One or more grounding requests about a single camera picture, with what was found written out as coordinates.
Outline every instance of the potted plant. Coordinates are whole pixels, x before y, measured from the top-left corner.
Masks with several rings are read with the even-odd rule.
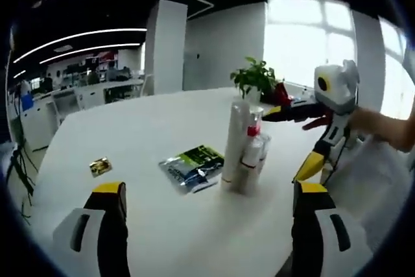
[[[255,58],[245,58],[250,64],[247,68],[238,69],[231,73],[235,87],[241,92],[242,98],[248,98],[251,102],[258,103],[261,94],[269,94],[274,91],[277,83],[274,70],[266,68],[266,62],[258,62]]]

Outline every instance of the red object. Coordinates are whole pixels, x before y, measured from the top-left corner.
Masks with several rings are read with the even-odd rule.
[[[276,105],[289,105],[291,99],[285,89],[284,82],[278,82],[274,90]]]
[[[257,136],[259,134],[259,129],[259,125],[249,126],[247,131],[248,136]]]

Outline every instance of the window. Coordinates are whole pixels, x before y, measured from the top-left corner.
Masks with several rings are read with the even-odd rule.
[[[34,78],[30,81],[30,86],[32,90],[38,89],[40,87],[40,77]]]
[[[282,23],[321,23],[323,20],[317,0],[270,0],[270,21]]]
[[[276,78],[303,86],[314,86],[314,68],[326,62],[326,33],[318,27],[268,25],[265,47],[265,60]]]
[[[314,86],[315,67],[355,60],[351,13],[328,0],[268,0],[264,60],[279,79]]]
[[[412,110],[415,85],[402,66],[407,40],[402,30],[379,18],[385,45],[385,86],[381,113],[392,118],[407,119]]]
[[[343,64],[343,60],[355,59],[355,43],[349,36],[329,33],[327,48],[330,64]]]
[[[352,30],[350,9],[341,4],[326,1],[324,3],[326,9],[327,23],[339,29]]]
[[[380,19],[383,43],[385,48],[402,56],[402,47],[399,40],[397,27],[384,19]]]
[[[140,58],[140,71],[144,73],[144,66],[145,66],[145,42],[141,46],[141,58]]]

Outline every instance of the cylindrical container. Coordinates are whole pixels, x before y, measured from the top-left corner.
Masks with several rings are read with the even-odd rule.
[[[248,126],[256,126],[261,128],[261,118],[264,114],[264,109],[259,106],[251,106],[249,109]]]
[[[232,103],[221,182],[223,188],[227,190],[230,187],[233,174],[238,167],[246,143],[249,116],[250,107],[246,101]]]
[[[258,137],[244,150],[238,170],[231,181],[230,190],[243,195],[252,195],[258,183],[257,166],[263,151],[263,141]]]
[[[259,164],[257,166],[257,172],[260,175],[262,169],[264,168],[265,159],[267,158],[268,149],[270,146],[271,137],[266,133],[260,133],[259,139],[263,141],[263,148],[261,152],[261,158],[259,159]]]

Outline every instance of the small card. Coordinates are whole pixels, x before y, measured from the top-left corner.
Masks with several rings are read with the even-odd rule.
[[[97,176],[103,175],[105,172],[111,170],[112,166],[107,158],[101,158],[91,163],[89,168],[91,169],[92,176],[96,178]]]

